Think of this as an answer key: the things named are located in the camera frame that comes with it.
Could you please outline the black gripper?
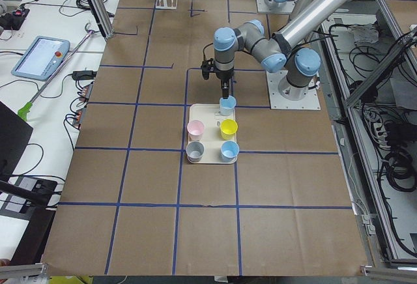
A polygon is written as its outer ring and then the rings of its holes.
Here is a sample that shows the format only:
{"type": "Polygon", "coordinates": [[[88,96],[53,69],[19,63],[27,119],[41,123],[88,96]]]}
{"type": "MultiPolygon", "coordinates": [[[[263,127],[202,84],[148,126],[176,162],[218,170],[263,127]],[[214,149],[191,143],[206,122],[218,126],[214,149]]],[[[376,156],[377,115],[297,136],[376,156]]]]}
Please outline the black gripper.
{"type": "Polygon", "coordinates": [[[210,74],[215,74],[221,82],[222,98],[228,98],[230,81],[234,75],[234,68],[223,70],[218,67],[217,61],[213,58],[203,59],[201,63],[201,74],[204,80],[208,80],[210,74]]]}

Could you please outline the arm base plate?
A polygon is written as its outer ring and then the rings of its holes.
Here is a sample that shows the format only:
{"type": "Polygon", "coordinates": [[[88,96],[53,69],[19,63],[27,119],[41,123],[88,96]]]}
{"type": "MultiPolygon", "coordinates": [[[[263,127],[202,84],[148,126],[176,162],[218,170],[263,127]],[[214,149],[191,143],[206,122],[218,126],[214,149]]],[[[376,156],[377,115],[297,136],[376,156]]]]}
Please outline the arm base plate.
{"type": "Polygon", "coordinates": [[[287,81],[287,71],[266,73],[271,109],[280,110],[310,110],[321,109],[317,89],[313,80],[304,87],[293,87],[287,81]]]}
{"type": "Polygon", "coordinates": [[[283,14],[290,15],[297,0],[288,0],[282,3],[274,0],[256,0],[257,12],[259,14],[283,14]]]}

